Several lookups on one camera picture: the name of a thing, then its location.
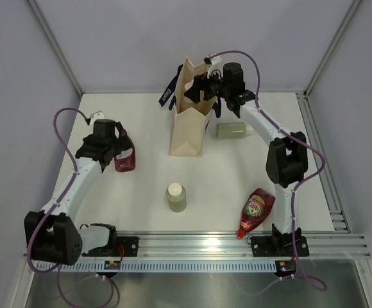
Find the beige pump bottle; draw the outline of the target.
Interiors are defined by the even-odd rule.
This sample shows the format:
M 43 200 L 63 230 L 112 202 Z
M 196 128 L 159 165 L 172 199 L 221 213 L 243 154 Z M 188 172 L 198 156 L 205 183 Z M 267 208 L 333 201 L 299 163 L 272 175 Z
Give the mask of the beige pump bottle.
M 187 91 L 188 91 L 192 86 L 193 86 L 193 81 L 187 82 L 187 83 L 184 85 L 184 90 L 185 90 L 185 92 L 187 92 Z

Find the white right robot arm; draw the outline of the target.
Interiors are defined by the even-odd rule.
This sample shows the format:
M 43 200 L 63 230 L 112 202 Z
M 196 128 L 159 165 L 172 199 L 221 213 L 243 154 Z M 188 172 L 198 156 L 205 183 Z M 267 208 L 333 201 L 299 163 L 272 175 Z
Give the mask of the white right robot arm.
M 294 188 L 305 177 L 309 162 L 306 137 L 302 132 L 286 133 L 284 128 L 264 111 L 258 94 L 248 90 L 239 63 L 224 64 L 220 73 L 214 61 L 205 59 L 208 71 L 194 77 L 185 97 L 198 103 L 201 98 L 216 97 L 227 108 L 249 124 L 268 146 L 266 173 L 275 185 L 275 214 L 270 236 L 252 240 L 255 256 L 308 256 L 309 247 L 296 223 Z

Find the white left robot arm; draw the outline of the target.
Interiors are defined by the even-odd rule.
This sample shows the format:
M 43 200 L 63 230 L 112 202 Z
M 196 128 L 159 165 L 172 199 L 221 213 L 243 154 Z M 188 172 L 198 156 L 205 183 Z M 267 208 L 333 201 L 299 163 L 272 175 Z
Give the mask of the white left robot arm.
M 74 220 L 92 184 L 131 142 L 120 122 L 97 119 L 83 139 L 73 170 L 51 201 L 24 218 L 28 262 L 46 261 L 72 266 L 81 254 L 97 248 L 113 255 L 119 247 L 115 227 L 100 223 L 78 230 Z

